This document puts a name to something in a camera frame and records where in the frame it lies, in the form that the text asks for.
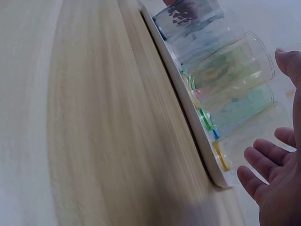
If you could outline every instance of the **light wood surface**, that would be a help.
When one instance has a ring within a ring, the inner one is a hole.
[[[243,226],[136,0],[0,3],[0,221]]]

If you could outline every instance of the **clear plastic cup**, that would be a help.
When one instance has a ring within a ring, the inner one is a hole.
[[[214,52],[191,70],[190,84],[201,99],[231,86],[251,89],[274,77],[274,66],[263,43],[253,33]]]
[[[178,0],[154,16],[153,20],[162,37],[170,41],[211,18],[210,14],[219,7],[215,0]]]
[[[284,107],[275,102],[233,130],[227,137],[214,141],[213,147],[223,171],[236,170],[245,165],[244,150],[253,146],[256,139],[266,139],[277,146],[285,147],[285,144],[274,136],[279,127],[291,127],[291,124]]]
[[[242,98],[232,98],[227,102],[201,105],[201,118],[208,130],[217,129],[221,126],[235,125],[239,121],[263,111],[274,102],[273,93],[267,83],[252,89]]]
[[[229,42],[245,34],[234,13],[221,7],[211,13],[198,26],[187,30],[179,38],[170,41],[173,55],[187,72],[207,56],[214,53]]]

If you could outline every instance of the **human hand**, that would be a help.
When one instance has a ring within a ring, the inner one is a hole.
[[[238,168],[238,178],[260,207],[261,226],[301,225],[301,53],[275,53],[279,69],[297,88],[293,104],[294,130],[279,128],[275,137],[295,147],[290,153],[273,143],[259,139],[245,150],[246,160],[268,181],[259,180],[245,166]]]

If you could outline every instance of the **white plastic tray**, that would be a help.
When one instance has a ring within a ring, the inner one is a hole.
[[[230,187],[225,178],[227,174],[223,174],[221,166],[219,165],[220,161],[218,160],[218,156],[212,146],[212,142],[214,141],[213,134],[205,129],[202,121],[200,120],[200,115],[189,96],[182,76],[177,69],[176,62],[174,62],[172,56],[170,55],[166,43],[164,42],[152,19],[152,15],[145,6],[142,8],[142,14],[168,69],[174,87],[192,128],[193,134],[198,143],[202,155],[201,157],[206,164],[206,168],[212,180],[220,187]]]

